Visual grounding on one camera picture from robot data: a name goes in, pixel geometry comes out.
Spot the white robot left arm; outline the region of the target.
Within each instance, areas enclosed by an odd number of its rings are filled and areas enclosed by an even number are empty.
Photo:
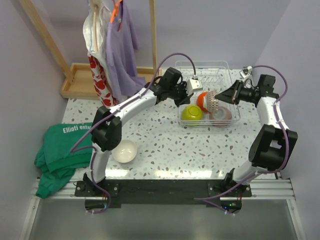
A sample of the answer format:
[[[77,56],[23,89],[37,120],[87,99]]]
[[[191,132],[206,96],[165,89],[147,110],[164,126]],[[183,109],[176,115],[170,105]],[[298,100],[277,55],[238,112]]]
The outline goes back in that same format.
[[[138,113],[153,107],[167,99],[174,100],[176,106],[190,103],[194,94],[192,80],[183,80],[182,73],[168,68],[158,82],[147,83],[134,96],[111,108],[100,107],[93,121],[91,140],[92,156],[90,170],[86,176],[90,179],[86,191],[99,196],[104,190],[106,166],[109,156],[122,140],[123,126]]]

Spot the brown patterned ceramic bowl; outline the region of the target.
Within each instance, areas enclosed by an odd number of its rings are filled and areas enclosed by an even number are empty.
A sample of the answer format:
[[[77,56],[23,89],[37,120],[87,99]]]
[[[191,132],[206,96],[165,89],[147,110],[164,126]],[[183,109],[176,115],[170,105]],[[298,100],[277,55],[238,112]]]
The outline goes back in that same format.
[[[209,113],[216,113],[219,109],[219,100],[215,98],[217,94],[217,90],[211,90],[204,97],[203,106]]]

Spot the lime green bowl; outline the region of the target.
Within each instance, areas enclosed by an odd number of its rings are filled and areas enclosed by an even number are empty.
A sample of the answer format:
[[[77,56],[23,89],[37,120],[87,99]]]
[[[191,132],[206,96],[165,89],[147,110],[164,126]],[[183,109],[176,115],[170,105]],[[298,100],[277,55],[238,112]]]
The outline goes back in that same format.
[[[183,121],[200,121],[203,119],[203,111],[197,105],[188,105],[183,109],[181,119]]]

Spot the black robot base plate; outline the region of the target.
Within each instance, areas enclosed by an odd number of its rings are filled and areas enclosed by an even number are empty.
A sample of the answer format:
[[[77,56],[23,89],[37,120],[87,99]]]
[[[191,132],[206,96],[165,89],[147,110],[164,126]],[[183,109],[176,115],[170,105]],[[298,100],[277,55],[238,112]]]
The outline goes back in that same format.
[[[218,185],[221,180],[212,179],[105,179],[98,185],[111,196],[110,208],[121,208],[122,205],[200,205],[205,202],[194,198],[213,197],[220,194]],[[103,208],[108,197],[92,183],[80,180],[75,185],[75,197],[85,198],[85,208]],[[251,187],[233,190],[223,197],[251,197]]]

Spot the plain white bowl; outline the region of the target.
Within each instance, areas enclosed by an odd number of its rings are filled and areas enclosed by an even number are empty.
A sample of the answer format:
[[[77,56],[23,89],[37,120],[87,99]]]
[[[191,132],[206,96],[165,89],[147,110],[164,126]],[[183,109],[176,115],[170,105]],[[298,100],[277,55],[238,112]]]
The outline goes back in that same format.
[[[133,141],[125,139],[113,149],[112,156],[118,163],[127,164],[134,160],[137,152],[137,145]]]

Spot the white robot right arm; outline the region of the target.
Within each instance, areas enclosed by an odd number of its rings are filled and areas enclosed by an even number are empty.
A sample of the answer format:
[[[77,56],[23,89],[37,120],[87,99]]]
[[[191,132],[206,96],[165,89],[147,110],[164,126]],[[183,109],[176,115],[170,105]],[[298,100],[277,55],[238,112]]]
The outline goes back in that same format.
[[[296,145],[298,134],[290,130],[282,118],[280,96],[274,92],[275,82],[276,78],[267,74],[260,75],[257,85],[251,88],[242,80],[236,80],[215,97],[232,105],[241,101],[254,104],[261,123],[249,149],[248,160],[228,172],[220,183],[227,196],[235,196],[241,186],[249,185],[259,175],[284,169]]]

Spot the pink white ceramic bowl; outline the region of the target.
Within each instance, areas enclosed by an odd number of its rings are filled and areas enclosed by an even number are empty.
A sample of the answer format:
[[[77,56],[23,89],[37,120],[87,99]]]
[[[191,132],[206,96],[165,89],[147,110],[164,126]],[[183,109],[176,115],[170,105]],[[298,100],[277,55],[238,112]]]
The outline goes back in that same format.
[[[214,127],[225,128],[231,124],[232,113],[228,108],[219,106],[217,112],[209,114],[209,120]]]

